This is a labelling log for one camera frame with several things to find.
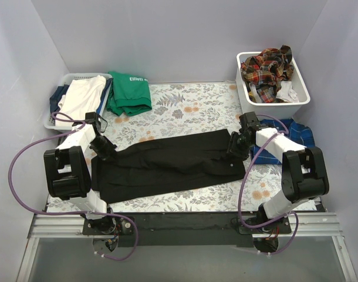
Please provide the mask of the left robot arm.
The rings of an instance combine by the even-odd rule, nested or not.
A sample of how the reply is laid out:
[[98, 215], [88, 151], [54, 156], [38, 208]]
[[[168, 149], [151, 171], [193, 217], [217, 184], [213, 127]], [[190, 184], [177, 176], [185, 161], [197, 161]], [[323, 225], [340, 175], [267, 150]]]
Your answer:
[[101, 160], [116, 158], [117, 146], [102, 135], [101, 119], [96, 112], [86, 113], [85, 125], [81, 127], [80, 122], [74, 122], [75, 132], [57, 148], [47, 150], [43, 159], [49, 194], [74, 204], [90, 228], [109, 235], [116, 232], [117, 220], [108, 215], [112, 208], [92, 190], [84, 157], [89, 147]]

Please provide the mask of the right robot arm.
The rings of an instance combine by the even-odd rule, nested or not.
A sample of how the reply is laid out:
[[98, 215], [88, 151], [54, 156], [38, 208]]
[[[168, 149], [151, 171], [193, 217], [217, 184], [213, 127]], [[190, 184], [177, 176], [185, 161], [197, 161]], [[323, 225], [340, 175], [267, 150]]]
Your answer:
[[328, 194], [329, 180], [323, 152], [316, 146], [306, 147], [290, 140], [289, 129], [284, 123], [281, 123], [283, 129], [278, 130], [262, 123], [255, 112], [242, 114], [239, 123], [240, 130], [233, 132], [229, 141], [229, 154], [246, 160], [251, 148], [258, 146], [260, 151], [268, 151], [282, 165], [281, 190], [260, 206], [255, 222], [248, 224], [242, 211], [238, 211], [242, 226], [268, 234], [296, 207]]

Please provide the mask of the black long sleeve shirt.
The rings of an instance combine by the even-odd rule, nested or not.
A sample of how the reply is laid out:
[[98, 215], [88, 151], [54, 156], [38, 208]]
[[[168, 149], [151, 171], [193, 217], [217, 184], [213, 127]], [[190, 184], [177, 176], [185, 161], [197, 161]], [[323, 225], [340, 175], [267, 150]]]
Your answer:
[[227, 153], [226, 129], [155, 139], [92, 159], [92, 189], [108, 204], [241, 180], [242, 159]]

